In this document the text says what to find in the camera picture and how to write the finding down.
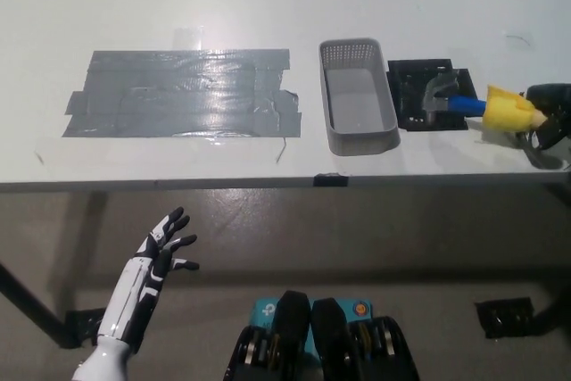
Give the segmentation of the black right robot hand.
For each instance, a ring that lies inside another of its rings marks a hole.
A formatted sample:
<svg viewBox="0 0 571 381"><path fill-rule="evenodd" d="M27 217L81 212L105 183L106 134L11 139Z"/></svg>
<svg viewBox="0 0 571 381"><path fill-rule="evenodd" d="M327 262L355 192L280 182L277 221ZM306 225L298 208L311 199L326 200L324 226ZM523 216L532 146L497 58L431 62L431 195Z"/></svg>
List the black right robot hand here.
<svg viewBox="0 0 571 381"><path fill-rule="evenodd" d="M533 85L522 95L547 118L542 125L527 133L533 149L545 151L570 138L569 83Z"/></svg>

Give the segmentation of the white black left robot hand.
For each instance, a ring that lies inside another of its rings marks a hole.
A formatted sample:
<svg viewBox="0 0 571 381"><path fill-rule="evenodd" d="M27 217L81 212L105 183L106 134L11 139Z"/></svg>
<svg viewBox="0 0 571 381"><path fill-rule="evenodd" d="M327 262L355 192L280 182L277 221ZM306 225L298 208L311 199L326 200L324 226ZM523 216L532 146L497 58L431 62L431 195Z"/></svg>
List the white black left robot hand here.
<svg viewBox="0 0 571 381"><path fill-rule="evenodd" d="M150 230L121 272L99 326L98 338L121 341L133 353L138 352L168 274L200 268L194 261L174 256L179 248L197 239L196 235L175 237L189 221L184 209L178 207Z"/></svg>

